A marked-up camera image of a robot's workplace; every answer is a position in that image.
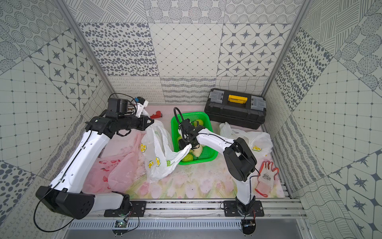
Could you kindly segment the white pear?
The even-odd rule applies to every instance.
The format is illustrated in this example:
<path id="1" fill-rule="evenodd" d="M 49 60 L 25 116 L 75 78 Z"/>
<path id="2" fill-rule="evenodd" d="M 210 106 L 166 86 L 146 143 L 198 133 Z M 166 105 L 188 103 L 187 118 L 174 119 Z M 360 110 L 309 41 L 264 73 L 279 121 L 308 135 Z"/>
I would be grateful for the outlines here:
<path id="1" fill-rule="evenodd" d="M 203 146 L 198 144 L 195 148 L 192 148 L 190 150 L 190 152 L 192 153 L 192 155 L 196 158 L 200 157 L 202 152 L 203 152 Z"/>

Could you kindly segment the green pear bottom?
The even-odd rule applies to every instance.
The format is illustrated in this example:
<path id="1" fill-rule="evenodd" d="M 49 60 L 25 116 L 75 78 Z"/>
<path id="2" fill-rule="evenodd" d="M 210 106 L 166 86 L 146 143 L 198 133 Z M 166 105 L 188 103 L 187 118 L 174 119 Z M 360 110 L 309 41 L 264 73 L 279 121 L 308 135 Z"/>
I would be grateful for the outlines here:
<path id="1" fill-rule="evenodd" d="M 194 156 L 192 153 L 188 153 L 182 160 L 181 162 L 190 162 L 194 160 Z"/>

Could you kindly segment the lemon print plastic bag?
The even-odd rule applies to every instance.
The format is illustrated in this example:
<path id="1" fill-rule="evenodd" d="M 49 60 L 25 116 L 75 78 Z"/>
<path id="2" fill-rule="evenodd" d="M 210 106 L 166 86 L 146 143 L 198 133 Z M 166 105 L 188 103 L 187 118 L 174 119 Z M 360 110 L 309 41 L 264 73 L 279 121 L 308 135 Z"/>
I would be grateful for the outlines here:
<path id="1" fill-rule="evenodd" d="M 146 129 L 141 141 L 141 152 L 145 159 L 147 181 L 155 183 L 171 174 L 180 161 L 189 153 L 189 144 L 175 152 L 170 133 L 161 121 L 156 120 Z"/>

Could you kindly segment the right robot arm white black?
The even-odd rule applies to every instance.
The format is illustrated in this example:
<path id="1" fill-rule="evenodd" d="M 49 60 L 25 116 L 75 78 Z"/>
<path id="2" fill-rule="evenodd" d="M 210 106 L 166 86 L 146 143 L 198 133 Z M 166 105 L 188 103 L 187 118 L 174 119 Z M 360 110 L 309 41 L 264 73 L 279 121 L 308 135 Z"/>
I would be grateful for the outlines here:
<path id="1" fill-rule="evenodd" d="M 202 125 L 194 126 L 189 119 L 178 123 L 185 146 L 207 146 L 224 156 L 227 169 L 236 181 L 236 199 L 244 206 L 253 201 L 250 177 L 255 172 L 257 159 L 242 138 L 229 139 L 215 134 Z"/>

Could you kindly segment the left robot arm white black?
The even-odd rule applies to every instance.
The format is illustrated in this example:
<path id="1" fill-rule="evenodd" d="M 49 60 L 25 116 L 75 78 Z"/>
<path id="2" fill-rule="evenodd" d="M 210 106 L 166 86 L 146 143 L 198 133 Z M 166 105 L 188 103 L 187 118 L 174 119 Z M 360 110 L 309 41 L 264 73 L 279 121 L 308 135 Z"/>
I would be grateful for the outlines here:
<path id="1" fill-rule="evenodd" d="M 36 197 L 50 211 L 80 220 L 89 213 L 109 211 L 114 216 L 131 213 L 129 196 L 123 193 L 85 194 L 85 179 L 103 148 L 120 130 L 146 130 L 154 123 L 148 116 L 97 116 L 86 126 L 83 138 L 62 171 L 49 186 L 41 186 Z"/>

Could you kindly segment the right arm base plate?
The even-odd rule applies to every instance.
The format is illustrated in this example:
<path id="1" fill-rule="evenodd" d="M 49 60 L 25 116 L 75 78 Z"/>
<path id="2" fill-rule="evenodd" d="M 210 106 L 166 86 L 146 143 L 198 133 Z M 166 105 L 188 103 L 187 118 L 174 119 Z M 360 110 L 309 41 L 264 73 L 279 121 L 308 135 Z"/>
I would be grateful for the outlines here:
<path id="1" fill-rule="evenodd" d="M 226 217 L 251 217 L 254 215 L 255 217 L 263 217 L 265 215 L 263 205 L 258 200 L 252 201 L 248 205 L 236 200 L 223 201 L 222 209 Z"/>

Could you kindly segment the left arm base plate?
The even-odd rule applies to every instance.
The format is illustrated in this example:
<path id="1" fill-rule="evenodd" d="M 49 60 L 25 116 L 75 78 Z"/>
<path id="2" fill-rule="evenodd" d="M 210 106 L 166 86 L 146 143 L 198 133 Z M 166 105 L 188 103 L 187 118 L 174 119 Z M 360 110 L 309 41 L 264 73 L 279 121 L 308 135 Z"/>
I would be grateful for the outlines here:
<path id="1" fill-rule="evenodd" d="M 143 217 L 145 213 L 146 201 L 128 201 L 122 203 L 119 209 L 105 210 L 104 217 Z"/>

